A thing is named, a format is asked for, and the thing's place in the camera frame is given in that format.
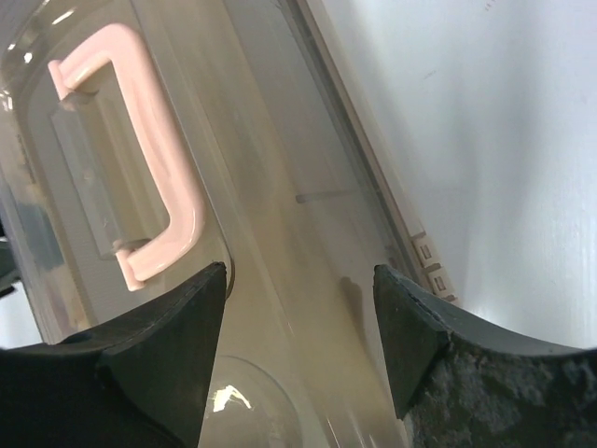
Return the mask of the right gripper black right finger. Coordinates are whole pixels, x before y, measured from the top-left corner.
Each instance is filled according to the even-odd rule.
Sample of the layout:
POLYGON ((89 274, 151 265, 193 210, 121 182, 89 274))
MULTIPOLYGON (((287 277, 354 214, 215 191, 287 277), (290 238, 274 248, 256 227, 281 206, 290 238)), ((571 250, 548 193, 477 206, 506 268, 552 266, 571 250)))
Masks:
POLYGON ((374 304, 411 447, 592 447, 596 353, 499 327, 387 265, 374 304))

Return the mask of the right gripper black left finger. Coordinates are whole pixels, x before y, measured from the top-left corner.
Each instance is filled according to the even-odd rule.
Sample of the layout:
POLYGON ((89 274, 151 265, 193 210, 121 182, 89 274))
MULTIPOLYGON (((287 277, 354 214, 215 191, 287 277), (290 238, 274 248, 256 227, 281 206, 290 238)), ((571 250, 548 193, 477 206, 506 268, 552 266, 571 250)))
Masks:
POLYGON ((227 295, 215 262, 54 345, 1 354, 5 447, 195 447, 227 295))

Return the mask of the translucent brown tool box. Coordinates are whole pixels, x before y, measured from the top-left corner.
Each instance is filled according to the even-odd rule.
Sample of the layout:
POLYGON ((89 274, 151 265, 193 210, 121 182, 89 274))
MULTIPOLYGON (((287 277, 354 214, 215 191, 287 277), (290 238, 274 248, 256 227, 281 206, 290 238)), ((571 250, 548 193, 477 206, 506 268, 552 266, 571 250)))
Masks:
POLYGON ((374 270, 425 273, 304 1, 5 1, 1 245, 54 345, 207 266, 227 295, 195 447, 410 447, 374 270), (205 200, 199 241, 128 290, 116 251, 169 224, 107 64, 59 99, 48 63, 110 23, 143 39, 205 200))

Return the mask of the pink tool box handle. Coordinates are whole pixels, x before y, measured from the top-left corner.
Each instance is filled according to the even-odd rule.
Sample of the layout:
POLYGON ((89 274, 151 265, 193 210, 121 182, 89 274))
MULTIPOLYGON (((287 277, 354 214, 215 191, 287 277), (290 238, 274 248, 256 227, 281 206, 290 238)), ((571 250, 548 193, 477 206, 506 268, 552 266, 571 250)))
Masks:
POLYGON ((187 164, 187 155, 166 103, 150 53, 132 28, 110 23, 52 60, 48 70, 59 99, 112 64, 136 139, 169 224, 136 250, 121 248, 116 259, 130 291, 179 261, 199 241, 205 225, 205 200, 187 164))

